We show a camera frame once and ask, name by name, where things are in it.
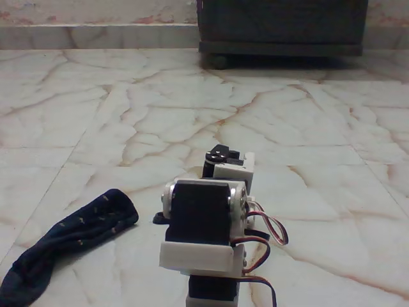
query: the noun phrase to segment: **wall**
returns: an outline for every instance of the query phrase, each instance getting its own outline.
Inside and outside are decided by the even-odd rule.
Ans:
[[[0,0],[0,25],[194,24],[194,0]],[[409,26],[409,0],[370,0],[369,26]]]

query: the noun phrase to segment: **floor tile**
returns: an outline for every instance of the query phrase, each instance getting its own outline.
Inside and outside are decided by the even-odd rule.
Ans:
[[[138,226],[63,262],[33,306],[67,301],[78,306],[131,306],[136,299],[141,304],[183,306],[187,278],[158,267],[166,226],[153,225],[151,219],[160,210],[164,184],[175,176],[195,175],[185,173],[177,160],[155,156],[132,167],[63,168],[0,265],[0,274],[6,274],[13,259],[54,223],[117,187],[134,202]],[[342,289],[341,293],[355,293],[342,295],[343,305],[396,306],[402,301],[399,295],[409,294],[404,282],[408,218],[368,166],[260,164],[252,186],[252,194],[289,232],[289,246],[273,247],[271,259],[256,271],[276,285],[281,304],[327,304]],[[263,229],[261,221],[256,224]],[[258,251],[249,246],[249,254],[253,252],[257,257]],[[323,287],[334,295],[318,295]],[[262,287],[243,285],[240,301],[268,306],[269,295]]]
[[[0,148],[0,167],[62,167],[73,147]]]
[[[185,72],[115,84],[69,163],[130,166],[174,146],[203,153],[215,143],[271,154],[280,165],[303,164],[303,155],[307,164],[362,163],[303,90],[269,88]]]
[[[409,216],[409,163],[372,164],[369,167]]]
[[[39,204],[58,168],[0,168],[0,259]]]
[[[399,81],[304,84],[367,163],[409,161],[409,86]]]

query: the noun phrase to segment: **marble floor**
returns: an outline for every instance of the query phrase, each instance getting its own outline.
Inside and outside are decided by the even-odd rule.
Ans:
[[[409,51],[198,62],[195,50],[0,52],[0,280],[117,187],[138,227],[66,260],[32,306],[183,307],[187,278],[158,267],[166,228],[151,220],[164,184],[198,176],[224,143],[256,152],[252,194],[288,230],[256,272],[279,307],[409,307]],[[242,285],[240,307],[270,304],[263,285]]]

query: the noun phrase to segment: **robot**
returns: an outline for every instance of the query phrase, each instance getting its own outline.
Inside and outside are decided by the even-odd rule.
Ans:
[[[240,159],[240,152],[217,145],[206,153],[201,179],[175,179],[165,186],[163,212],[153,221],[169,225],[159,265],[190,276],[186,307],[237,307],[241,282],[269,286],[277,305],[271,284],[250,274],[270,254],[270,235],[253,229],[256,216],[279,245],[288,243],[285,227],[250,196],[254,159],[252,152]],[[251,241],[266,250],[247,267],[244,243]]]

